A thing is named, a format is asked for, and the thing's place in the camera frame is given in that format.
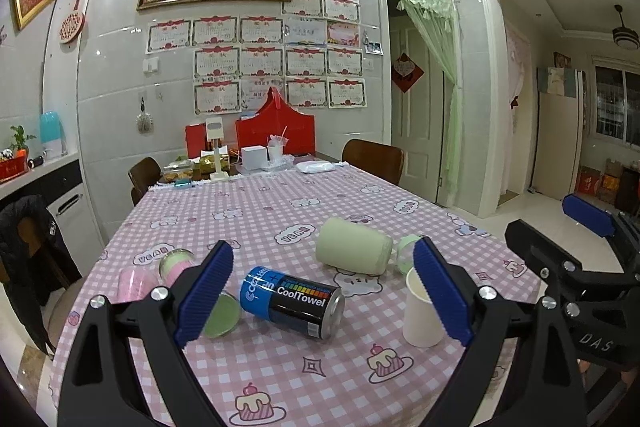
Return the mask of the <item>white paper cup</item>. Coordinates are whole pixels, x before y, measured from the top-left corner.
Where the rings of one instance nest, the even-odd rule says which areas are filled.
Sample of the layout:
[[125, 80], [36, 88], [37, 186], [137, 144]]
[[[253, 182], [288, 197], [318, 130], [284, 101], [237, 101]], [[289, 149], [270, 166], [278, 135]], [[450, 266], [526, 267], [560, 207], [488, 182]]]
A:
[[411, 346], [431, 348], [445, 336], [442, 322], [430, 296], [416, 269], [411, 268], [406, 275], [407, 299], [402, 335]]

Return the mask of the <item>plastic drink cup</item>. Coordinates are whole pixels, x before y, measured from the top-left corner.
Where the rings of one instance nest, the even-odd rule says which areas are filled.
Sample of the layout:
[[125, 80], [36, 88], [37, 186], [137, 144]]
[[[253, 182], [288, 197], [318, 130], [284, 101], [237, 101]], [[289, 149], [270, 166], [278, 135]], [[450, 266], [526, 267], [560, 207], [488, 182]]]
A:
[[270, 135], [268, 141], [268, 157], [270, 161], [279, 161], [284, 157], [284, 148], [288, 139], [283, 135]]

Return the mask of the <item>pink towel roll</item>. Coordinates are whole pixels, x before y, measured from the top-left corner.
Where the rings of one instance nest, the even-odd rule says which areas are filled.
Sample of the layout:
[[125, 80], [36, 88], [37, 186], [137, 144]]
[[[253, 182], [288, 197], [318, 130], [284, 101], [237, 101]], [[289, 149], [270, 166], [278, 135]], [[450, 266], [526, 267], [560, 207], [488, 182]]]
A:
[[158, 278], [152, 271], [143, 267], [123, 269], [118, 277], [116, 301], [130, 303], [130, 301], [141, 300], [157, 285]]

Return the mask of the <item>black jacket on chair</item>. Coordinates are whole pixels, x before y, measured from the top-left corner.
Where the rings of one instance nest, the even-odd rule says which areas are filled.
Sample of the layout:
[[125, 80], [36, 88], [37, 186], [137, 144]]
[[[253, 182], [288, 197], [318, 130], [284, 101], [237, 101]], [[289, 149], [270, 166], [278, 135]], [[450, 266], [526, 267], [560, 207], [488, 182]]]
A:
[[23, 196], [1, 209], [1, 284], [26, 333], [45, 355], [56, 347], [43, 310], [55, 291], [70, 288], [80, 271], [42, 197]]

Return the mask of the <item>pink jar green lid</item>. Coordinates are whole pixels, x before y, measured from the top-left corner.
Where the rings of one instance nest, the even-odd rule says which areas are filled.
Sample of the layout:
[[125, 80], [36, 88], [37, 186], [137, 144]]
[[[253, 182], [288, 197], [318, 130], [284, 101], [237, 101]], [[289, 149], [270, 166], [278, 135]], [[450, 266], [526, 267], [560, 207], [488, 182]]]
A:
[[[185, 269], [195, 267], [195, 265], [198, 265], [198, 262], [196, 262], [191, 251], [177, 248], [169, 251], [160, 260], [158, 274], [160, 274], [162, 282], [167, 287], [170, 287]], [[227, 334], [238, 324], [240, 316], [241, 307], [238, 300], [227, 291], [223, 291], [203, 327], [202, 334], [209, 339], [215, 339]]]

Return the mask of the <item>pink checkered tablecloth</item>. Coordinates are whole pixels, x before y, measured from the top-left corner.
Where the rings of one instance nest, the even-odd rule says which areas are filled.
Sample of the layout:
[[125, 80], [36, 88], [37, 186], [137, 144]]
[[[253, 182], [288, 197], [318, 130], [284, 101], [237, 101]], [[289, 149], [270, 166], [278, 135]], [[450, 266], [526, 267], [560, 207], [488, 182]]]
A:
[[501, 239], [402, 188], [352, 167], [295, 170], [228, 182], [149, 191], [108, 242], [67, 317], [50, 387], [59, 392], [82, 314], [94, 295], [115, 297], [123, 269], [155, 272], [168, 251], [203, 259], [218, 241], [234, 252], [228, 291], [257, 267], [340, 286], [346, 308], [335, 336], [305, 337], [243, 314], [216, 339], [186, 346], [186, 358], [223, 419], [250, 423], [250, 397], [268, 404], [265, 426], [414, 426], [426, 415], [462, 355], [457, 341], [413, 347], [402, 335], [408, 289], [389, 269], [378, 277], [320, 265], [319, 231], [340, 218], [392, 239], [428, 236], [475, 283], [533, 301], [539, 284]]

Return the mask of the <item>brown chair right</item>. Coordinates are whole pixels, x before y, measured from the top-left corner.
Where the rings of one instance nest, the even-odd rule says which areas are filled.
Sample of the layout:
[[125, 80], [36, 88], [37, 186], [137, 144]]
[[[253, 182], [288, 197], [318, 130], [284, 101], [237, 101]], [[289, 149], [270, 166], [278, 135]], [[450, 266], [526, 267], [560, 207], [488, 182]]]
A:
[[351, 139], [343, 147], [342, 161], [398, 185], [404, 168], [405, 153], [396, 146]]

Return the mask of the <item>brown chair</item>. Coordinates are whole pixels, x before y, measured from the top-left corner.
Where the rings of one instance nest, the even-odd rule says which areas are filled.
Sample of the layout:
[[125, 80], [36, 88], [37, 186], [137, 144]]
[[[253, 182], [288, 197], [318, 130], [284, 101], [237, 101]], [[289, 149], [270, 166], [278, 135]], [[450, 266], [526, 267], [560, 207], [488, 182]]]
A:
[[343, 147], [342, 161], [398, 185], [404, 168], [405, 153], [396, 146], [351, 139]]
[[162, 170], [154, 158], [145, 157], [129, 169], [128, 176], [132, 184], [131, 200], [137, 206], [149, 188], [160, 181]]

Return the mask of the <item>blue black CoolTowel can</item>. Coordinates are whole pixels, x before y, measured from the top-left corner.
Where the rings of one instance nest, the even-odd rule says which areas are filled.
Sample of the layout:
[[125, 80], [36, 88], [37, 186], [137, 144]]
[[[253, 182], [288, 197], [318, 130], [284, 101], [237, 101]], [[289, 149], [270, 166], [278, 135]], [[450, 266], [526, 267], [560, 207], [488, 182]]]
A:
[[340, 325], [345, 297], [341, 288], [293, 277], [257, 265], [239, 292], [241, 308], [307, 337], [328, 340]]

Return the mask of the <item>white door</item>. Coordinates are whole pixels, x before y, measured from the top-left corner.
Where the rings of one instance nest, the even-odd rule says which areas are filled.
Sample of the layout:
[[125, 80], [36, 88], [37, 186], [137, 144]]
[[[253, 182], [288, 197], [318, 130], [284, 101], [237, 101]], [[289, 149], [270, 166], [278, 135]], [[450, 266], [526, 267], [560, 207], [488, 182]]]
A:
[[392, 144], [405, 153], [400, 186], [430, 202], [442, 191], [442, 147], [445, 130], [444, 72], [409, 17], [390, 19], [392, 65], [401, 54], [424, 75], [407, 93], [392, 80]]

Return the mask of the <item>light green towel roll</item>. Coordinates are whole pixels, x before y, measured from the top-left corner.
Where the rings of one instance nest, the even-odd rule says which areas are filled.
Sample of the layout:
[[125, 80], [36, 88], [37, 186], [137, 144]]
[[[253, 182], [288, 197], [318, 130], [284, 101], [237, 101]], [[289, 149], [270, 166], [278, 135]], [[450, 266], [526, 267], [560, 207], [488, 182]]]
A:
[[320, 228], [316, 259], [322, 265], [354, 273], [381, 275], [390, 261], [393, 239], [350, 221], [330, 218]]

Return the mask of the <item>brown chair left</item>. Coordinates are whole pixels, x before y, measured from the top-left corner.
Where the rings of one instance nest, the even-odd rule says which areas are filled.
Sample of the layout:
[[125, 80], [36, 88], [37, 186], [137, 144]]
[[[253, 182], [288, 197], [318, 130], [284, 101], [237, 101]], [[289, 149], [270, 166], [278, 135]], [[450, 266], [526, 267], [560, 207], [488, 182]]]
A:
[[132, 184], [131, 200], [137, 206], [149, 188], [160, 181], [162, 170], [154, 158], [145, 157], [129, 169], [128, 176]]

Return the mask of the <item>potted plant red pot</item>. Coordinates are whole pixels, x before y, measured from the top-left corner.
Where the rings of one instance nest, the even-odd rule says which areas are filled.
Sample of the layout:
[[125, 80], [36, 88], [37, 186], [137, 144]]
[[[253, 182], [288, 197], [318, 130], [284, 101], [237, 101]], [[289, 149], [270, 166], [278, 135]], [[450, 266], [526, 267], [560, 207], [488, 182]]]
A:
[[11, 130], [13, 131], [13, 142], [1, 152], [1, 183], [15, 179], [27, 172], [29, 154], [27, 142], [35, 139], [35, 135], [27, 133], [21, 124], [12, 126]]

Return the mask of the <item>blue white humidifier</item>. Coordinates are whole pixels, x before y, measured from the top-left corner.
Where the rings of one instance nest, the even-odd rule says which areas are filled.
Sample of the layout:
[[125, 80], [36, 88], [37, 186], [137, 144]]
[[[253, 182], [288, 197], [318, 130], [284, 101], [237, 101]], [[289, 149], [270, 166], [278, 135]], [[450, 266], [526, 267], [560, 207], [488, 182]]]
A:
[[46, 112], [40, 115], [40, 140], [43, 154], [48, 159], [66, 154], [63, 127], [58, 113]]

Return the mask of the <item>hanging brush wall ornament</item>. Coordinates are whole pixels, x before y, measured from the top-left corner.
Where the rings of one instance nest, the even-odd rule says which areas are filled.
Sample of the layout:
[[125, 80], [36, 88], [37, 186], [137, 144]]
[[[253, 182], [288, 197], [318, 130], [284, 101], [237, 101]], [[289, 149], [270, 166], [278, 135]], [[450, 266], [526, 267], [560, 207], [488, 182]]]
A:
[[136, 118], [137, 130], [140, 134], [149, 134], [153, 131], [153, 119], [146, 111], [145, 99], [140, 98], [140, 112]]

